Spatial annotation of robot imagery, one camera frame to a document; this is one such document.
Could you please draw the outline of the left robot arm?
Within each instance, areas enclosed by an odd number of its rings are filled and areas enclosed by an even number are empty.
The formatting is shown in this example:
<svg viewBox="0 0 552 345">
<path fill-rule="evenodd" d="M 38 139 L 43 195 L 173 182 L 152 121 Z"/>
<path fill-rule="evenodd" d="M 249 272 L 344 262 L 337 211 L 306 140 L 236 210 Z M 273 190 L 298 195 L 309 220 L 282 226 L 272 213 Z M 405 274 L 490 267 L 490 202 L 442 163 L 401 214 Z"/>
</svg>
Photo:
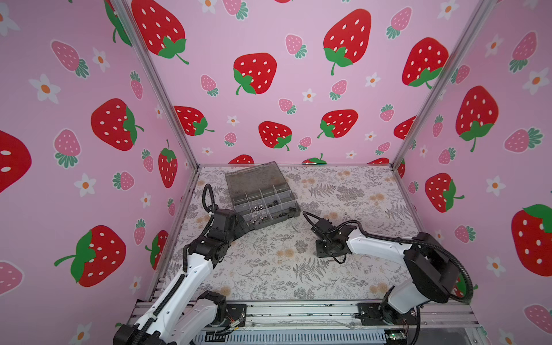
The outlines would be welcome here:
<svg viewBox="0 0 552 345">
<path fill-rule="evenodd" d="M 191 310 L 186 308 L 201 283 L 224 260 L 233 241 L 250 227 L 236 211 L 217 206 L 210 184 L 204 186 L 202 204 L 210 220 L 201 234 L 183 248 L 178 275 L 134 325 L 119 327 L 114 344 L 189 344 L 209 324 L 224 322 L 227 301 L 220 293 L 207 291 Z"/>
</svg>

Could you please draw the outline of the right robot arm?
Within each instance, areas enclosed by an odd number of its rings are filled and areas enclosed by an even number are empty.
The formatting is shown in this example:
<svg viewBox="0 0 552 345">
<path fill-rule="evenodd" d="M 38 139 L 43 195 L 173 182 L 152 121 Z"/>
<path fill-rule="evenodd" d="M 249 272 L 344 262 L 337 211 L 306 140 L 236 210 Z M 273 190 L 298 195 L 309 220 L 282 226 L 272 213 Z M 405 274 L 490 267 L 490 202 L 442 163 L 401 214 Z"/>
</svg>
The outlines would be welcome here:
<svg viewBox="0 0 552 345">
<path fill-rule="evenodd" d="M 415 237 L 387 237 L 363 229 L 360 221 L 349 220 L 339 225 L 304 211 L 303 216 L 318 237 L 316 254 L 332 258 L 342 265 L 349 255 L 369 255 L 406 267 L 410 277 L 391 287 L 379 304 L 355 317 L 387 325 L 399 325 L 408 317 L 421 320 L 423 305 L 450 300 L 470 303 L 474 285 L 466 267 L 450 251 L 444 249 L 430 234 Z"/>
</svg>

